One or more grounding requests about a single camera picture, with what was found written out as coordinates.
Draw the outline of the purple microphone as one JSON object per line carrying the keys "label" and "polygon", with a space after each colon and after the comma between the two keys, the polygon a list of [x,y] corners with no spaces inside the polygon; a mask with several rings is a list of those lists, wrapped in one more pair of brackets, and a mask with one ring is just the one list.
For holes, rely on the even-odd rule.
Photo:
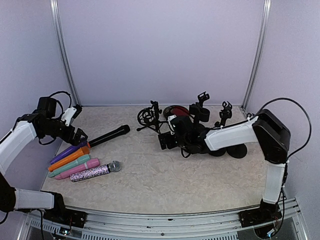
{"label": "purple microphone", "polygon": [[78,149],[82,148],[82,147],[87,147],[88,146],[88,142],[87,141],[83,141],[82,143],[80,143],[77,146],[69,146],[68,148],[66,148],[65,150],[63,150],[61,153],[59,153],[58,155],[56,155],[49,163],[50,165],[53,165],[54,163],[62,160],[63,158],[69,156],[70,154],[73,154],[74,152],[76,152]]}

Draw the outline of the orange microphone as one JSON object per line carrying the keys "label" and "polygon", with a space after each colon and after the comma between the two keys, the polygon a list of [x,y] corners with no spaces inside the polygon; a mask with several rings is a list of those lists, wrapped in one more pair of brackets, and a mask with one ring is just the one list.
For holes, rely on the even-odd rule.
{"label": "orange microphone", "polygon": [[76,159],[78,159],[79,157],[89,154],[90,153],[90,149],[87,146],[81,147],[78,150],[76,150],[75,152],[71,153],[70,155],[64,157],[63,159],[59,160],[58,162],[52,164],[51,166],[48,167],[48,171],[52,172]]}

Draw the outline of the teal microphone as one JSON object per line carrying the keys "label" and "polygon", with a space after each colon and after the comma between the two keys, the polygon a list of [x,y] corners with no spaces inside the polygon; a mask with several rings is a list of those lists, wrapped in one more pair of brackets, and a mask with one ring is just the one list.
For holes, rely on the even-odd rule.
{"label": "teal microphone", "polygon": [[70,170],[76,166],[79,166],[81,164],[84,164],[85,162],[87,162],[88,160],[90,160],[90,155],[89,154],[85,154],[83,156],[80,156],[79,158],[53,170],[51,173],[48,174],[49,178],[53,178],[57,175],[59,175],[60,173]]}

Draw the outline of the pink microphone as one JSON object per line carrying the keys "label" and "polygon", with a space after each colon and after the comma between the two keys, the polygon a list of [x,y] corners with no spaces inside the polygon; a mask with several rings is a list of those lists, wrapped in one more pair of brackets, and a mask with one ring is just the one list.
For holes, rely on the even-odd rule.
{"label": "pink microphone", "polygon": [[69,170],[66,170],[58,175],[56,175],[54,177],[54,179],[56,180],[62,180],[62,179],[66,179],[69,178],[71,175],[94,168],[94,167],[98,167],[100,165],[100,161],[98,158],[92,158],[78,166],[75,166]]}

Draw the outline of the tall black stand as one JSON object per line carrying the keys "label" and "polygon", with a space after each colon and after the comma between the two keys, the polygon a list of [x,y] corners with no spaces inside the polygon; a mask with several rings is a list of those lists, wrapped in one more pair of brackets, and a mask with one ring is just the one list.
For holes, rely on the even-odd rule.
{"label": "tall black stand", "polygon": [[198,103],[200,106],[203,106],[204,102],[210,99],[210,95],[204,91],[197,96]]}

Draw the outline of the black tripod mic stand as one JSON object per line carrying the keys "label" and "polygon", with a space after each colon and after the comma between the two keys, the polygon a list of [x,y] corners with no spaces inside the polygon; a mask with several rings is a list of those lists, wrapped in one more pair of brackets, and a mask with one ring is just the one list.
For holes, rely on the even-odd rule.
{"label": "black tripod mic stand", "polygon": [[156,132],[157,134],[161,134],[161,127],[163,124],[167,124],[167,120],[159,120],[160,114],[163,112],[159,108],[159,103],[157,101],[150,101],[151,106],[142,109],[137,114],[137,121],[141,125],[141,127],[137,128],[136,131],[139,132],[143,129],[149,128]]}

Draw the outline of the black microphone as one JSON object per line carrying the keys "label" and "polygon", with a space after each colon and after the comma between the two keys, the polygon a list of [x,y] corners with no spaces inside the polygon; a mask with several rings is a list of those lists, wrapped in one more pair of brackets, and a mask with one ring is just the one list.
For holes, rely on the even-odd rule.
{"label": "black microphone", "polygon": [[123,136],[123,135],[126,135],[127,133],[130,132],[130,127],[129,125],[122,125],[120,126],[119,128],[113,130],[113,131],[110,131],[102,136],[99,136],[95,139],[92,139],[90,140],[88,143],[87,143],[87,146],[91,149],[93,147],[96,147],[98,145],[101,145],[105,142],[108,142],[112,139],[115,139],[117,137],[120,137],[120,136]]}

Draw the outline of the glitter silver-head microphone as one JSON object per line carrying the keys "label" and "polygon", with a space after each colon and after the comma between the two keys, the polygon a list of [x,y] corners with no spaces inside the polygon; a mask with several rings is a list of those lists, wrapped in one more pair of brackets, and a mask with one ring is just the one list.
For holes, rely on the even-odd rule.
{"label": "glitter silver-head microphone", "polygon": [[112,161],[109,164],[93,167],[78,173],[72,174],[69,179],[71,182],[76,183],[95,177],[107,175],[109,173],[116,173],[122,169],[122,164],[119,161]]}

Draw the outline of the black stand with phone clamp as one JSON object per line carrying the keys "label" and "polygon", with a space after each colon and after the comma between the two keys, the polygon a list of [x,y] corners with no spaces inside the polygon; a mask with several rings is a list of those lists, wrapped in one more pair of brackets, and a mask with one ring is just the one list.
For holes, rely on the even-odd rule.
{"label": "black stand with phone clamp", "polygon": [[199,123],[199,122],[207,123],[210,120],[211,112],[207,108],[204,108],[202,104],[200,104],[199,102],[196,102],[189,105],[189,114],[193,115],[193,120],[196,123]]}

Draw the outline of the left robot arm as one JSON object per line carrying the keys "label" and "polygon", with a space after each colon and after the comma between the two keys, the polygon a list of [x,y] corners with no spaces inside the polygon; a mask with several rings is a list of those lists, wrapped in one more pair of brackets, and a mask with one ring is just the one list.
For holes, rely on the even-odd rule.
{"label": "left robot arm", "polygon": [[3,213],[13,211],[32,212],[43,210],[43,219],[70,227],[83,228],[87,218],[84,211],[69,209],[65,206],[60,193],[35,191],[10,186],[5,179],[6,171],[19,153],[34,139],[46,136],[60,138],[72,146],[78,146],[87,140],[80,128],[71,125],[82,111],[80,105],[70,106],[56,116],[59,101],[51,96],[41,97],[37,108],[17,118],[13,128],[0,141],[0,210]]}

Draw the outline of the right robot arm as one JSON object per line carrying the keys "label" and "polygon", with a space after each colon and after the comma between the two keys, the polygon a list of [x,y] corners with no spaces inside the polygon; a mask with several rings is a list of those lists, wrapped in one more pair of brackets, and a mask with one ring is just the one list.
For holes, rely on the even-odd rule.
{"label": "right robot arm", "polygon": [[210,154],[215,157],[228,153],[236,159],[247,154],[247,143],[259,143],[267,161],[265,189],[258,208],[239,212],[241,226],[250,227],[283,217],[279,199],[287,174],[291,133],[268,109],[229,126],[205,127],[210,111],[189,110],[186,115],[171,115],[167,119],[169,131],[158,135],[163,150],[179,147],[189,155]]}

